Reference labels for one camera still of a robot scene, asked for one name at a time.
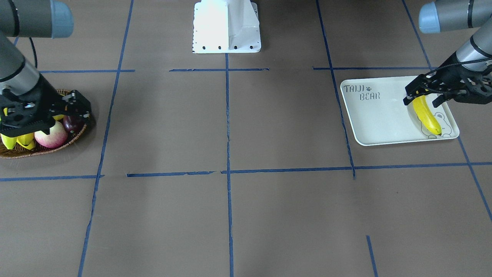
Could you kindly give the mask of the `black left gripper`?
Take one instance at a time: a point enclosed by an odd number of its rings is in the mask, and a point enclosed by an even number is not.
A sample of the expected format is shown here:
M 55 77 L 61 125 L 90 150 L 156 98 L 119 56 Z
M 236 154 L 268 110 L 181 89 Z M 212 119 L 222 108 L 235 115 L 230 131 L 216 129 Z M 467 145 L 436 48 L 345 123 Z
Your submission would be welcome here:
M 439 96 L 432 101 L 434 108 L 449 100 L 486 105 L 492 100 L 490 74 L 490 57 L 459 61 L 453 54 L 442 64 L 442 79 L 420 74 L 407 84 L 403 103 L 408 106 L 419 96 L 437 93 Z

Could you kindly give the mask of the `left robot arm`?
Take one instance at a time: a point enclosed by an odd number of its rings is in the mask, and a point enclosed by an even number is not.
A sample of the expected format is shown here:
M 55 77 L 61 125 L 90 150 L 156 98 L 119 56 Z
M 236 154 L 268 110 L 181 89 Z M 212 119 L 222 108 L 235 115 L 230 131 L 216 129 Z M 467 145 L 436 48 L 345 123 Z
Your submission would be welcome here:
M 434 107 L 448 100 L 486 105 L 491 102 L 490 0 L 436 0 L 419 12 L 422 33 L 444 33 L 476 28 L 477 31 L 438 68 L 420 74 L 406 87 L 404 105 L 437 93 Z

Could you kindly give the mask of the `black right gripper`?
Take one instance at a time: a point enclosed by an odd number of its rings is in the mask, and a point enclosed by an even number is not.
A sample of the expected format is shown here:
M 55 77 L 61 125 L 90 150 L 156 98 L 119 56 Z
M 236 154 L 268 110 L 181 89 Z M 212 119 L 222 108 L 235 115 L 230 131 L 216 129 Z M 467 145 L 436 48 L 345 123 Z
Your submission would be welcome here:
M 91 102 L 78 90 L 56 90 L 40 75 L 35 86 L 16 96 L 10 88 L 1 92 L 1 134 L 17 137 L 37 131 L 49 133 L 54 126 L 55 110 L 91 125 Z

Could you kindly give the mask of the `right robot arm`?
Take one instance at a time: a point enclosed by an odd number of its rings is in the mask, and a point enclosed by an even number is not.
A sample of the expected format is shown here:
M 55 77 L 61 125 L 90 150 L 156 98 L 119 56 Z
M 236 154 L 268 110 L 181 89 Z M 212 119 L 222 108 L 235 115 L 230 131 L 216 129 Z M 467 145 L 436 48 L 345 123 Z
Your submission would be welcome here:
M 91 103 L 79 91 L 62 96 L 13 39 L 66 38 L 74 30 L 69 6 L 60 0 L 2 0 L 0 34 L 1 134 L 50 132 L 56 115 L 91 121 Z

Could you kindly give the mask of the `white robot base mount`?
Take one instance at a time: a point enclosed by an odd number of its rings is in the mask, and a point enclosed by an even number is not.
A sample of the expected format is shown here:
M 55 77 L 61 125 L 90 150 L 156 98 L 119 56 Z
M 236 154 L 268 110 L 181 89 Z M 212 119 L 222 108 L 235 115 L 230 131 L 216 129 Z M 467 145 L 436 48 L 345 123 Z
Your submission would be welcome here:
M 258 7 L 251 0 L 201 0 L 194 5 L 192 53 L 258 53 Z

